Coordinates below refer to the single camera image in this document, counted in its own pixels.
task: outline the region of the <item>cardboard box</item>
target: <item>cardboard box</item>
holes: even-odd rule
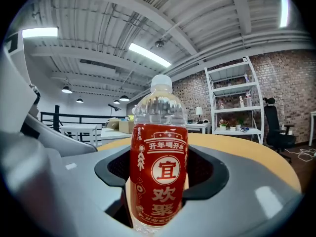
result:
[[[111,118],[109,119],[109,123],[107,124],[107,128],[111,128],[113,130],[118,130],[119,129],[119,118]]]
[[[131,134],[133,132],[135,124],[134,121],[120,121],[119,122],[119,131],[127,134]]]

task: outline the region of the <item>brick wall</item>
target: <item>brick wall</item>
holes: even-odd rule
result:
[[[309,140],[310,112],[316,110],[316,54],[309,50],[290,50],[251,56],[250,60],[258,77],[263,97],[274,97],[280,125],[291,123],[297,143]],[[214,67],[217,69],[240,61],[232,61]],[[241,83],[234,79],[232,85]],[[215,87],[227,86],[220,82]],[[211,121],[211,107],[205,72],[201,71],[173,83],[173,93],[178,96],[188,110],[188,119],[197,120],[196,107],[203,109],[202,119]],[[223,97],[225,108],[239,107],[239,95]],[[253,92],[254,104],[259,104]],[[249,113],[243,115],[246,124],[251,123]]]

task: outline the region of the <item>metal shelving unit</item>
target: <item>metal shelving unit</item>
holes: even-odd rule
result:
[[[229,65],[226,67],[222,67],[219,69],[209,71],[208,68],[204,68],[206,79],[207,79],[207,86],[209,91],[209,98],[211,102],[211,115],[212,115],[212,134],[220,134],[220,135],[257,135],[259,143],[263,143],[263,134],[264,134],[264,110],[263,110],[263,99],[262,94],[259,86],[259,82],[256,76],[256,73],[253,69],[251,61],[248,56],[242,58],[243,62],[236,63],[233,65]],[[241,78],[244,77],[245,72],[247,69],[251,69],[251,82],[242,83],[238,85],[231,85],[227,87],[221,88],[214,88],[214,83]],[[237,94],[245,94],[247,90],[252,92],[253,88],[257,89],[260,105],[259,106],[251,106],[251,107],[243,107],[243,108],[230,108],[230,109],[216,109],[216,98],[218,97],[226,97],[232,96]],[[257,128],[256,122],[254,120],[254,110],[261,111],[261,130]],[[218,113],[234,113],[234,112],[245,112],[245,111],[252,111],[252,123],[253,127],[249,128],[247,132],[240,132],[240,131],[230,131],[225,130],[221,131],[220,128],[217,127],[217,114]]]

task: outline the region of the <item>plastic bottle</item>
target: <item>plastic bottle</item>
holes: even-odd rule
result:
[[[251,98],[250,90],[246,91],[246,102],[247,102],[247,107],[252,106],[252,98]]]
[[[244,105],[244,103],[243,103],[242,96],[239,97],[239,102],[240,102],[240,107],[244,108],[245,105]]]
[[[134,228],[153,235],[181,208],[187,173],[187,114],[171,94],[166,75],[152,80],[151,94],[135,110],[130,152],[130,194]]]
[[[252,98],[251,97],[247,97],[246,98],[246,102],[247,102],[247,107],[251,107],[252,106]]]
[[[225,105],[224,105],[223,100],[219,101],[219,109],[221,109],[221,110],[225,109]]]
[[[243,76],[244,76],[245,79],[246,79],[246,83],[250,82],[247,73],[245,73]]]

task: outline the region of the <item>cable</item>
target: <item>cable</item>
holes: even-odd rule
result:
[[[300,148],[300,152],[299,153],[295,153],[295,152],[290,152],[289,150],[285,149],[287,152],[289,152],[290,154],[296,154],[298,155],[297,157],[303,161],[311,161],[314,157],[316,157],[316,149],[309,149],[309,150],[306,150],[306,149],[301,149]],[[304,160],[302,158],[300,158],[301,155],[308,155],[309,157],[311,157],[309,160]]]

